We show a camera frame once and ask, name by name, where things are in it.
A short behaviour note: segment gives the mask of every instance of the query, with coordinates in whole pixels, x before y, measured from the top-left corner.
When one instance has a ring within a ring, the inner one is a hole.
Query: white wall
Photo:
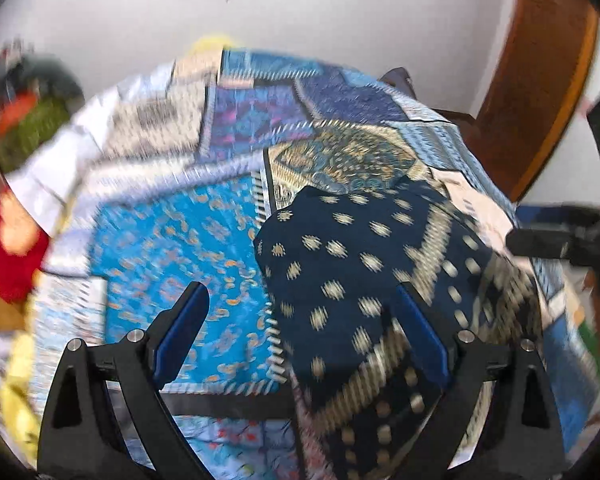
[[[586,112],[600,98],[600,31],[587,82],[576,113],[523,203],[600,205],[600,157]]]
[[[426,104],[469,112],[491,79],[510,15],[502,7],[513,1],[6,0],[0,46],[20,36],[56,54],[91,96],[225,33],[375,76],[405,66]]]

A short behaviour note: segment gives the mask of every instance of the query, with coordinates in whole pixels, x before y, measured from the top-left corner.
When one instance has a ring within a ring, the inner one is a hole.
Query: folded cloth
[[[476,230],[428,183],[403,178],[383,192],[305,187],[254,240],[280,339],[337,478],[390,475],[440,395],[393,320],[398,283],[411,282],[484,341],[539,339],[534,280]]]

